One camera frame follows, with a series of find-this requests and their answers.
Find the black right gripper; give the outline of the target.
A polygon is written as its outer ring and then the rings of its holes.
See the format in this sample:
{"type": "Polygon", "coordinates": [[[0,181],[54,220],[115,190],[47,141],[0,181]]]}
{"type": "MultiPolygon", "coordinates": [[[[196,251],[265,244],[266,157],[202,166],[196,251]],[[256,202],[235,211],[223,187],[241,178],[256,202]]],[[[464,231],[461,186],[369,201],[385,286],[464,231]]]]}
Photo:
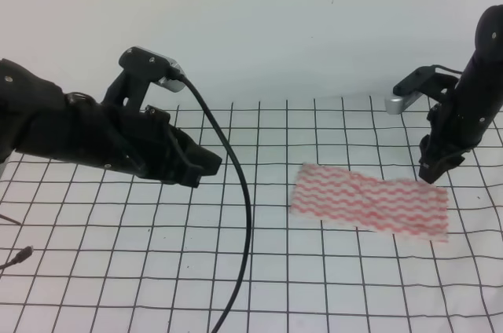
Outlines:
{"type": "Polygon", "coordinates": [[[460,166],[464,154],[478,140],[464,132],[464,119],[450,105],[436,104],[428,113],[431,132],[420,141],[419,178],[435,183],[445,172],[460,166]]]}

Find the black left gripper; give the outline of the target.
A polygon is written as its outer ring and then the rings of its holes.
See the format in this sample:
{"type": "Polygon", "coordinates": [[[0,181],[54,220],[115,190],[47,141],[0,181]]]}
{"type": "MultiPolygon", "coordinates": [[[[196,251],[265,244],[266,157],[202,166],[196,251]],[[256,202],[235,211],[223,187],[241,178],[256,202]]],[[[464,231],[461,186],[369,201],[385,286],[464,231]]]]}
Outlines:
{"type": "Polygon", "coordinates": [[[59,160],[189,187],[215,176],[222,164],[159,109],[129,112],[82,93],[61,93],[58,108],[65,117],[59,160]]]}

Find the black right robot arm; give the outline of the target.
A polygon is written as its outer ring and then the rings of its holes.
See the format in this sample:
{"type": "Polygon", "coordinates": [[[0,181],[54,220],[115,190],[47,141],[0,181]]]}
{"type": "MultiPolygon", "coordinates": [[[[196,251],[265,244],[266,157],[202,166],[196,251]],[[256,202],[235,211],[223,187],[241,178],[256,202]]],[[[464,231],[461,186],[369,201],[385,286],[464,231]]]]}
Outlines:
{"type": "Polygon", "coordinates": [[[428,113],[431,132],[420,142],[421,179],[429,184],[463,163],[502,107],[502,6],[480,17],[475,51],[456,86],[428,113]]]}

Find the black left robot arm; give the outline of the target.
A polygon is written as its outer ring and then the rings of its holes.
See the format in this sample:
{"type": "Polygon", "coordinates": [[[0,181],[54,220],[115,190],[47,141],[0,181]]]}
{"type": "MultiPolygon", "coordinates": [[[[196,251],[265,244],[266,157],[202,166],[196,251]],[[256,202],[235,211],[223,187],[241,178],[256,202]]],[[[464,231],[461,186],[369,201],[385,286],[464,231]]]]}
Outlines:
{"type": "Polygon", "coordinates": [[[12,152],[195,188],[222,159],[172,126],[171,116],[141,106],[162,74],[123,70],[101,103],[11,60],[1,61],[1,160],[12,152]]]}

